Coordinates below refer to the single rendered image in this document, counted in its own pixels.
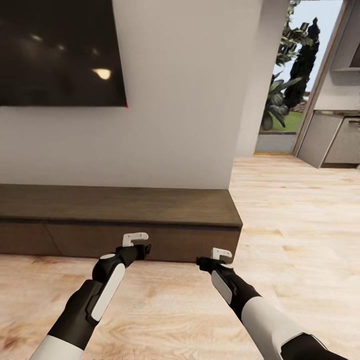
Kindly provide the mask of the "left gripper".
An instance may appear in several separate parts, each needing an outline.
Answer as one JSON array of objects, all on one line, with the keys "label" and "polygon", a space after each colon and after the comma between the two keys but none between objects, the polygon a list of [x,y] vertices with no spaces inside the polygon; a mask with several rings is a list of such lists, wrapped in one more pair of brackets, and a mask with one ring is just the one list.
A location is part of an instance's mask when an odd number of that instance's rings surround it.
[{"label": "left gripper", "polygon": [[144,260],[146,258],[146,255],[151,252],[151,248],[152,248],[151,244],[148,244],[147,246],[145,246],[144,244],[134,244],[129,247],[119,246],[116,248],[115,251],[128,252],[128,254],[130,255],[131,263],[133,263],[134,261]]}]

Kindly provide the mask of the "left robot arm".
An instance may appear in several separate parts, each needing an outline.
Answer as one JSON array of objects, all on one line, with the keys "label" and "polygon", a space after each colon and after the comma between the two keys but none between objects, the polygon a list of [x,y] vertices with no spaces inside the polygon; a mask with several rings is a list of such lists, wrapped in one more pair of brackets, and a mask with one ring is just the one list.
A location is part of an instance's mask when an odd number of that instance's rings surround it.
[{"label": "left robot arm", "polygon": [[81,360],[81,357],[117,291],[126,268],[144,260],[152,245],[134,244],[148,239],[146,232],[126,233],[122,246],[99,257],[81,288],[67,301],[65,309],[29,360]]}]

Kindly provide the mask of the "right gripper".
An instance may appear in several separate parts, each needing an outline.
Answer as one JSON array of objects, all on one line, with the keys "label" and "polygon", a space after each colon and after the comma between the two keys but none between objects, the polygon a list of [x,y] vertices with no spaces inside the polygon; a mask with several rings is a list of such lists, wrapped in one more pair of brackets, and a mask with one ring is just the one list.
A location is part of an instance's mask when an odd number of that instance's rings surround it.
[{"label": "right gripper", "polygon": [[211,258],[204,257],[204,256],[196,258],[196,265],[199,266],[199,269],[201,271],[209,272],[210,274],[211,274],[212,265],[214,265],[216,263],[225,264],[226,262],[223,260],[215,260],[215,259],[211,259]]}]

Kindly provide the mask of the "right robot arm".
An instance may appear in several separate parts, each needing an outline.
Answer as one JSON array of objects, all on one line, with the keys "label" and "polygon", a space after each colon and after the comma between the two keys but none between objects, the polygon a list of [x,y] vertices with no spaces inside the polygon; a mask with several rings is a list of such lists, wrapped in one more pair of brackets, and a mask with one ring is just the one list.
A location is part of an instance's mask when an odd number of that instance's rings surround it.
[{"label": "right robot arm", "polygon": [[219,260],[229,250],[213,248],[212,256],[197,257],[196,265],[211,281],[242,322],[264,360],[348,360],[330,349],[310,330],[282,313]]}]

